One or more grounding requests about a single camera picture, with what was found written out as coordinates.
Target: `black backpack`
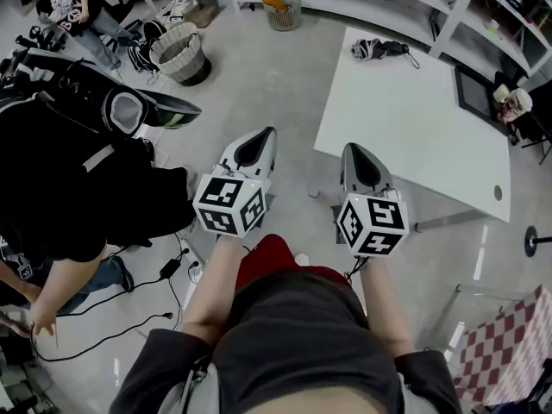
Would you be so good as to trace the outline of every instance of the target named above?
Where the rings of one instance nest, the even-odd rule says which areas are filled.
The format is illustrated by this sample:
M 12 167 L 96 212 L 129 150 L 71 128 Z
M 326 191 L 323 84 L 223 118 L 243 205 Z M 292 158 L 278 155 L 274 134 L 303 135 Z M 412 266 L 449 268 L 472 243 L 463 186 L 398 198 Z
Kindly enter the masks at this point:
M 148 71 L 151 73 L 159 71 L 157 66 L 149 58 L 151 46 L 166 32 L 165 27 L 155 21 L 148 20 L 144 22 L 144 37 L 137 46 L 127 48 L 130 62 L 137 72 Z

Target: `gray shirt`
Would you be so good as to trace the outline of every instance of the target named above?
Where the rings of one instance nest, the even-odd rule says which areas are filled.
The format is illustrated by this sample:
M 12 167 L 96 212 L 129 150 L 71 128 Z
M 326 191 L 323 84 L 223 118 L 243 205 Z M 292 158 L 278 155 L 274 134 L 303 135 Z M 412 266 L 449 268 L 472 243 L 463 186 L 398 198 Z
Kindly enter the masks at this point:
M 285 271 L 257 279 L 235 296 L 227 331 L 214 348 L 194 336 L 152 330 L 110 414 L 156 413 L 169 390 L 205 356 L 218 370 L 221 413 L 241 414 L 304 389 L 347 386 L 369 394 L 389 414 L 400 414 L 405 398 L 398 373 L 439 413 L 461 413 L 441 353 L 393 360 L 370 334 L 350 288 L 313 273 Z

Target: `jeans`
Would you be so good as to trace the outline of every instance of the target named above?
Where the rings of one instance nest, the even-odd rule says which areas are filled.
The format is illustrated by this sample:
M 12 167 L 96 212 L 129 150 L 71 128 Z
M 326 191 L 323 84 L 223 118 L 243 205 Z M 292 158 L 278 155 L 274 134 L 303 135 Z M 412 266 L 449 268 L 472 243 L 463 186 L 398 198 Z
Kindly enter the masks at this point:
M 100 11 L 96 20 L 92 22 L 88 29 L 85 29 L 74 38 L 81 46 L 88 49 L 102 66 L 110 69 L 120 60 L 100 40 L 100 35 L 103 34 L 109 35 L 114 40 L 120 37 L 129 40 L 133 38 L 133 35 L 125 30 L 105 9 Z
M 37 286 L 43 287 L 48 279 L 48 274 L 52 269 L 53 260 L 47 259 L 41 265 L 33 271 L 33 277 L 28 282 Z M 73 313 L 79 305 L 81 305 L 88 295 L 93 292 L 98 292 L 112 285 L 122 284 L 124 275 L 122 269 L 119 267 L 117 259 L 110 258 L 100 262 L 94 276 L 86 283 L 86 285 L 69 299 L 65 305 L 58 310 L 58 315 Z

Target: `hand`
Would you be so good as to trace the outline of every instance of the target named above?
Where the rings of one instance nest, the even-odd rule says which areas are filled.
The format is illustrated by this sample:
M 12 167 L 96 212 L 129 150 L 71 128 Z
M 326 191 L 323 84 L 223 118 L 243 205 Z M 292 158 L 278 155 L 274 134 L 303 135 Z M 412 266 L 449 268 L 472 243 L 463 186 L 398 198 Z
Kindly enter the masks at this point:
M 34 304 L 36 302 L 36 299 L 41 295 L 42 289 L 34 284 L 29 284 L 28 282 L 25 282 L 25 287 L 23 289 L 23 296 L 27 298 L 27 300 Z
M 8 326 L 21 337 L 28 339 L 31 336 L 31 328 L 23 325 L 22 323 L 12 321 L 12 323 Z
M 41 24 L 52 24 L 52 20 L 50 20 L 48 18 L 48 14 L 44 13 L 44 12 L 41 12 L 39 15 L 38 15 L 38 21 L 41 23 Z
M 39 335 L 42 329 L 45 329 L 49 335 L 53 336 L 55 313 L 55 310 L 48 308 L 47 304 L 44 304 L 40 300 L 31 305 L 31 327 L 34 336 Z
M 78 16 L 78 22 L 86 23 L 88 22 L 89 17 L 90 17 L 90 14 L 88 13 L 88 10 L 83 8 L 82 12 L 80 13 L 80 16 Z

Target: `stand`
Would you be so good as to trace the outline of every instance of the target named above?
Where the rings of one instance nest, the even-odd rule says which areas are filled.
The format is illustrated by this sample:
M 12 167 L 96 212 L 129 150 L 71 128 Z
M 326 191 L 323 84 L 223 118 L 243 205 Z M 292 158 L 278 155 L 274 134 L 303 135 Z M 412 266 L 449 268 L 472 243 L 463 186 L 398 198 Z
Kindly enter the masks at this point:
M 527 228 L 527 231 L 525 232 L 525 254 L 532 258 L 535 255 L 536 252 L 536 246 L 538 244 L 544 244 L 546 242 L 552 242 L 552 236 L 548 236 L 545 238 L 539 238 L 537 237 L 536 229 L 532 225 L 530 225 Z

